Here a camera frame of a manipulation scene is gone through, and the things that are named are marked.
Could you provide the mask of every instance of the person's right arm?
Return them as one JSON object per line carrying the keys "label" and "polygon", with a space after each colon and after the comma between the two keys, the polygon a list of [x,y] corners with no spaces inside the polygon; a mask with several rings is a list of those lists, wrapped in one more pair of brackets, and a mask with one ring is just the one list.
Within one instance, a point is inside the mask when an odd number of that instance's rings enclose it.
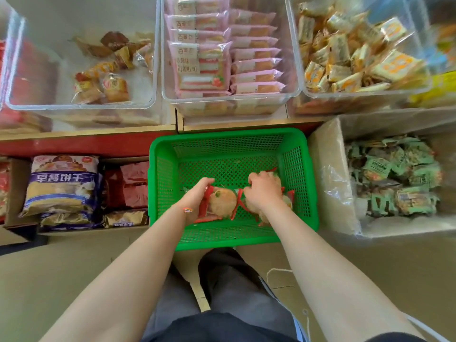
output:
{"label": "person's right arm", "polygon": [[299,287],[329,342],[364,342],[389,332],[422,336],[356,266],[282,201],[265,172],[249,176],[244,194],[265,212],[279,236]]}

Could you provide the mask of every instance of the pink wrapper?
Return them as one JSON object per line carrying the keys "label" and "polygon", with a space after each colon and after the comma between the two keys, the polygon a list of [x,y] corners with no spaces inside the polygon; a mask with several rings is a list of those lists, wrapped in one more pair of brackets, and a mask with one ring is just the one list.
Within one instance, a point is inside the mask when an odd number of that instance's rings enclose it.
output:
{"label": "pink wrapper", "polygon": [[230,9],[229,23],[236,25],[271,25],[275,13],[259,13],[243,9]]}
{"label": "pink wrapper", "polygon": [[168,29],[225,31],[228,28],[228,11],[194,15],[165,14],[165,19]]}
{"label": "pink wrapper", "polygon": [[233,36],[267,37],[276,30],[275,26],[269,25],[231,25]]}
{"label": "pink wrapper", "polygon": [[203,31],[203,30],[175,30],[171,29],[170,40],[180,43],[227,43],[231,36],[231,29],[225,31]]}
{"label": "pink wrapper", "polygon": [[274,37],[231,37],[234,49],[271,48],[278,39]]}
{"label": "pink wrapper", "polygon": [[248,72],[235,74],[231,76],[231,84],[247,83],[247,82],[264,82],[277,81],[283,72],[278,70],[268,70],[259,72]]}
{"label": "pink wrapper", "polygon": [[267,59],[270,57],[276,57],[278,53],[280,53],[280,49],[278,48],[252,48],[231,50],[231,56],[235,61]]}
{"label": "pink wrapper", "polygon": [[168,41],[176,90],[228,90],[231,42],[193,44]]}
{"label": "pink wrapper", "polygon": [[176,15],[221,13],[229,8],[229,0],[166,0],[168,12]]}
{"label": "pink wrapper", "polygon": [[285,87],[279,81],[233,84],[229,88],[233,94],[241,93],[280,93]]}
{"label": "pink wrapper", "polygon": [[267,71],[273,68],[281,62],[282,59],[277,57],[271,59],[253,59],[253,60],[244,60],[244,61],[235,61],[231,65],[232,74],[248,73],[248,72],[258,72],[258,71]]}
{"label": "pink wrapper", "polygon": [[177,98],[205,98],[205,97],[226,97],[231,96],[230,91],[190,91],[190,90],[177,90]]}

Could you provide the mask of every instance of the black sleeve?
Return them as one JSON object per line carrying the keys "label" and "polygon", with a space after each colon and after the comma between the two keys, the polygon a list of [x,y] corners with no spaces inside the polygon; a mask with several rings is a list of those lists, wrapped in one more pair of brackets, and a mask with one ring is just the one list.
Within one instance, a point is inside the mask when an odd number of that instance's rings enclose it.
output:
{"label": "black sleeve", "polygon": [[426,342],[422,338],[404,332],[388,332],[371,338],[367,342]]}

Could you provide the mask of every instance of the basket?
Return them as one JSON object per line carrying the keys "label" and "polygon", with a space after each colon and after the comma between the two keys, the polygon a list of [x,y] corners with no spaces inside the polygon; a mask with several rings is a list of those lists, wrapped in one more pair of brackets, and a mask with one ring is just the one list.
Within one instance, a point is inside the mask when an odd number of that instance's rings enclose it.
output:
{"label": "basket", "polygon": [[[159,137],[151,145],[149,216],[156,221],[200,178],[215,185],[244,188],[251,172],[277,167],[285,191],[294,190],[293,211],[318,229],[316,188],[304,134],[295,128],[179,134]],[[271,227],[259,227],[255,216],[239,207],[234,220],[187,226],[176,250],[234,247],[279,238]]]}

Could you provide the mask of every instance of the hand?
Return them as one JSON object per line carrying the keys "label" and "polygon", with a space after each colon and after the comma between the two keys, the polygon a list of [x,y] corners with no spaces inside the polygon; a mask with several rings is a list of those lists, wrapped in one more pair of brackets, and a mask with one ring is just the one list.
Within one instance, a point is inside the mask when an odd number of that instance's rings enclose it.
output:
{"label": "hand", "polygon": [[214,183],[214,181],[215,179],[210,179],[207,177],[202,178],[176,203],[176,205],[182,210],[190,208],[193,211],[185,213],[186,226],[194,223],[197,219],[199,206],[204,196],[204,192],[210,184]]}
{"label": "hand", "polygon": [[265,171],[251,173],[248,176],[248,183],[252,187],[244,188],[245,197],[262,211],[266,211],[269,206],[277,206],[282,203],[282,189],[271,176]]}

